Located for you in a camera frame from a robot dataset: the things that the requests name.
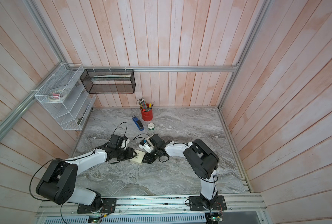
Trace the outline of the small cream jewelry box front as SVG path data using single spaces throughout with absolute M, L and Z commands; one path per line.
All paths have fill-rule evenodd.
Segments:
M 130 162 L 141 165 L 143 163 L 143 158 L 146 154 L 144 151 L 135 150 L 136 156 L 130 159 Z

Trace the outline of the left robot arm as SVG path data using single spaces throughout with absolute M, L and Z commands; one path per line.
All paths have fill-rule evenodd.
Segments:
M 77 203 L 86 206 L 92 213 L 99 212 L 103 201 L 101 194 L 91 189 L 76 186 L 77 176 L 84 171 L 116 159 L 115 163 L 129 160 L 138 154 L 131 147 L 109 148 L 97 147 L 86 154 L 63 160 L 50 160 L 50 165 L 36 186 L 35 192 L 42 196 L 44 201 L 52 201 L 62 205 Z

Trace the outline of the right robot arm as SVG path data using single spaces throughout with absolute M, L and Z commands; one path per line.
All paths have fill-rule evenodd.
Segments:
M 202 140 L 196 139 L 189 143 L 164 141 L 158 134 L 154 134 L 140 141 L 139 147 L 147 151 L 142 163 L 152 164 L 162 156 L 181 157 L 187 160 L 201 182 L 200 195 L 188 198 L 190 210 L 211 211 L 219 203 L 216 171 L 220 160 Z

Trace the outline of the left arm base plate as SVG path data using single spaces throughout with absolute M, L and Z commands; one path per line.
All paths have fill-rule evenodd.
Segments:
M 116 198 L 97 198 L 91 205 L 79 204 L 77 214 L 111 214 L 115 211 L 116 202 Z

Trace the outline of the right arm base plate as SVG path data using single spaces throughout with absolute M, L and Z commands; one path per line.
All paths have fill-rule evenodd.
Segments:
M 189 208 L 191 211 L 226 211 L 226 201 L 224 196 L 216 195 L 212 200 L 207 200 L 203 196 L 190 196 L 188 198 Z

